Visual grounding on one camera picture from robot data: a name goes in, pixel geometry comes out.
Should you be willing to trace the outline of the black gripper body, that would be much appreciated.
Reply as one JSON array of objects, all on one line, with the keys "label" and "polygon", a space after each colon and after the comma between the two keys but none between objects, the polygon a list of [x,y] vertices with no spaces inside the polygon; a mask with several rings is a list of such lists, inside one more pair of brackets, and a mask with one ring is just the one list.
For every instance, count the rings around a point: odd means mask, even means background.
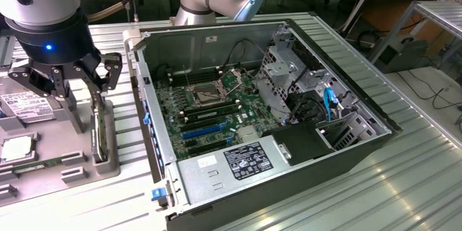
[{"label": "black gripper body", "polygon": [[6,20],[23,50],[30,57],[31,67],[51,75],[54,68],[62,69],[66,79],[79,78],[79,66],[91,76],[102,62],[83,11],[76,11],[70,19],[52,25],[23,25]]}]

